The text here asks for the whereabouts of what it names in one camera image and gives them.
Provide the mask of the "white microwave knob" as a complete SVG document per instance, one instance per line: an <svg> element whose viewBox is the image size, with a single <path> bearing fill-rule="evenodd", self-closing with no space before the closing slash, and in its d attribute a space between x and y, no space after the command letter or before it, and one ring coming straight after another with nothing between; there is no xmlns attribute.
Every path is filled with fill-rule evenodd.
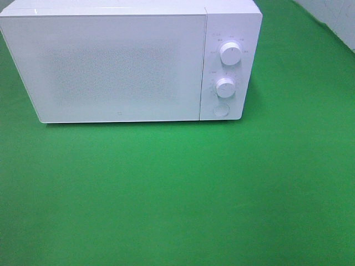
<svg viewBox="0 0 355 266"><path fill-rule="evenodd" d="M219 49L220 59L224 65L232 66L241 60L242 48L235 40L230 40L222 44Z"/></svg>
<svg viewBox="0 0 355 266"><path fill-rule="evenodd" d="M222 78L216 83L216 93L220 98L229 98L236 91L234 80L230 78Z"/></svg>

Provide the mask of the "round white door button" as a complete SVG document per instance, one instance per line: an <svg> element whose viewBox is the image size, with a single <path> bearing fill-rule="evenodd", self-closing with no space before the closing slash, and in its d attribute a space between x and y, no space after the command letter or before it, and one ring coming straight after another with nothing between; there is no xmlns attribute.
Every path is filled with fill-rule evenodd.
<svg viewBox="0 0 355 266"><path fill-rule="evenodd" d="M230 107L227 104L219 104L214 107L213 113L217 117L225 117L229 114Z"/></svg>

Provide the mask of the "green table cloth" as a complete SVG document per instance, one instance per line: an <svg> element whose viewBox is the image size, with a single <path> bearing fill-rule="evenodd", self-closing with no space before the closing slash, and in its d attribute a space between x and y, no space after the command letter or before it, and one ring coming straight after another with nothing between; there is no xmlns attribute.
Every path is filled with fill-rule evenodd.
<svg viewBox="0 0 355 266"><path fill-rule="evenodd" d="M1 43L2 265L354 264L354 53L257 5L237 121L45 125Z"/></svg>

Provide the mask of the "white microwave oven body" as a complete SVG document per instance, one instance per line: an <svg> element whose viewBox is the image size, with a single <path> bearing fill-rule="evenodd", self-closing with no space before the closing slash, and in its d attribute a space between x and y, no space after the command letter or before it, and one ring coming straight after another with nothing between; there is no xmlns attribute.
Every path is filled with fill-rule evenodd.
<svg viewBox="0 0 355 266"><path fill-rule="evenodd" d="M1 11L4 17L57 16L188 16L204 15L205 41L202 61L200 114L196 120L238 120L242 116L262 13L253 1L14 1ZM241 60L224 65L219 49L223 43L237 41ZM216 83L222 78L234 80L236 91L220 98ZM229 114L217 117L214 107L227 104Z"/></svg>

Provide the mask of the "white microwave door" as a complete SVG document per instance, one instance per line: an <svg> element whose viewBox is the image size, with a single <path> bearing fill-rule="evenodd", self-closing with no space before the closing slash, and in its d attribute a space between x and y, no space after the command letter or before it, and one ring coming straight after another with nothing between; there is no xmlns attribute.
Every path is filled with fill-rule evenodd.
<svg viewBox="0 0 355 266"><path fill-rule="evenodd" d="M204 15L4 17L43 123L180 121L200 114Z"/></svg>

